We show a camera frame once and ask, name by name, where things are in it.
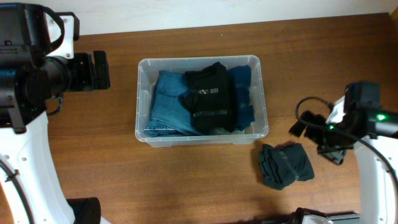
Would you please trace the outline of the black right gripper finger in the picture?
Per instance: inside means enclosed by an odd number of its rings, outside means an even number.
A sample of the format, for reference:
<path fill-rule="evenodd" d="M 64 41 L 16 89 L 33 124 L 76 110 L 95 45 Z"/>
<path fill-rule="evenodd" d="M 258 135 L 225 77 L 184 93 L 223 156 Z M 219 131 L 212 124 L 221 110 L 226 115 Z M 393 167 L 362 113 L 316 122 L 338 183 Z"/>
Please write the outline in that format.
<path fill-rule="evenodd" d="M 319 155 L 336 165 L 342 165 L 347 150 L 317 149 Z"/>
<path fill-rule="evenodd" d="M 310 122 L 314 120 L 314 114 L 307 110 L 304 111 L 300 117 L 301 120 L 304 120 L 306 122 Z M 289 129 L 289 134 L 295 136 L 295 137 L 300 137 L 304 130 L 307 128 L 306 124 L 301 123 L 300 121 L 297 121 L 290 129 Z"/>

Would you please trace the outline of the dark green-black garment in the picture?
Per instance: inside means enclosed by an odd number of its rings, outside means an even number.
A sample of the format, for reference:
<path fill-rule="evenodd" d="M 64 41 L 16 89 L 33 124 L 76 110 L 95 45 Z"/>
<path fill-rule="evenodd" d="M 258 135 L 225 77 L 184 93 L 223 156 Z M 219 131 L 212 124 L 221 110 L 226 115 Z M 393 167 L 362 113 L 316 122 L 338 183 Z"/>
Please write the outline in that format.
<path fill-rule="evenodd" d="M 315 173 L 303 146 L 294 143 L 283 148 L 264 144 L 259 155 L 263 184 L 283 190 L 295 181 L 312 180 Z"/>

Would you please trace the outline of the teal blue shirt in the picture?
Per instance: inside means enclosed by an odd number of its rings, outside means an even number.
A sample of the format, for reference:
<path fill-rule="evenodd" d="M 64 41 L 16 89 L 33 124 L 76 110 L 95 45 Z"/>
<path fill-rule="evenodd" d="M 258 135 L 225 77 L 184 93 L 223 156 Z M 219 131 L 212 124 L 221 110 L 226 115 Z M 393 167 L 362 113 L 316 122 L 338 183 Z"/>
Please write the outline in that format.
<path fill-rule="evenodd" d="M 249 65 L 240 65 L 228 69 L 227 72 L 231 75 L 235 88 L 235 129 L 243 131 L 255 121 L 254 107 L 250 98 L 251 67 Z"/>

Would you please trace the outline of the black garment with tape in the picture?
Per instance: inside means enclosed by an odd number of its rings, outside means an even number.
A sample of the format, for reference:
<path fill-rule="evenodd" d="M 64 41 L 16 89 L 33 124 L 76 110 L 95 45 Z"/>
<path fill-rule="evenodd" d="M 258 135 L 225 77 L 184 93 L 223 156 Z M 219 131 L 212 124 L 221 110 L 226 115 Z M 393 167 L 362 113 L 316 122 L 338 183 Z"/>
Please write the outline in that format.
<path fill-rule="evenodd" d="M 192 119 L 193 127 L 203 133 L 216 128 L 233 132 L 236 122 L 236 103 L 232 76 L 219 62 L 200 71 L 186 71 L 189 93 L 181 104 Z"/>

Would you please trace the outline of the dark blue jeans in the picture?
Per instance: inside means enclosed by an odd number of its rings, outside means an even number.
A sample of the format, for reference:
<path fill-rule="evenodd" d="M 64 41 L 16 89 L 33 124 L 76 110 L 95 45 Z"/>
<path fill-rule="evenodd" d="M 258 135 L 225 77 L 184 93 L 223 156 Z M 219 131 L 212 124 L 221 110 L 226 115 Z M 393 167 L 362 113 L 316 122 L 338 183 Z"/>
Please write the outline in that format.
<path fill-rule="evenodd" d="M 150 101 L 150 113 L 144 134 L 161 136 L 200 136 L 191 124 L 191 114 L 180 99 L 189 92 L 182 73 L 161 70 Z"/>

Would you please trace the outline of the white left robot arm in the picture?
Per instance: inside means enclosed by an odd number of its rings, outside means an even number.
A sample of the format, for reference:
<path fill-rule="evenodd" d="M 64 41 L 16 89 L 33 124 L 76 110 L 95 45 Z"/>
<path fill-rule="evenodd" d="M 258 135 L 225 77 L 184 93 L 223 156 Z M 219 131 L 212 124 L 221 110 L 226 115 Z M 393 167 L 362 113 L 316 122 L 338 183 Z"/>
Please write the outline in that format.
<path fill-rule="evenodd" d="M 1 186 L 15 223 L 104 223 L 96 197 L 65 198 L 49 147 L 48 100 L 106 90 L 102 50 L 76 53 L 80 21 L 40 4 L 1 4 Z"/>

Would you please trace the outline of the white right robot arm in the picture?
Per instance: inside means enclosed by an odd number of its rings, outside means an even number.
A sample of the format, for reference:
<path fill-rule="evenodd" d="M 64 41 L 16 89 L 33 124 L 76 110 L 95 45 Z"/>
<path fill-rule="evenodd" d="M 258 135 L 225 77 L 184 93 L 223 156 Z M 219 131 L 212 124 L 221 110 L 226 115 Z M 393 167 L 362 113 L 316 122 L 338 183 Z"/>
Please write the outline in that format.
<path fill-rule="evenodd" d="M 316 121 L 295 109 L 297 122 L 290 134 L 301 134 L 317 144 L 319 154 L 353 150 L 361 184 L 361 213 L 326 215 L 299 208 L 291 223 L 397 223 L 397 113 L 383 110 L 377 83 L 350 83 L 345 94 L 331 103 Z"/>

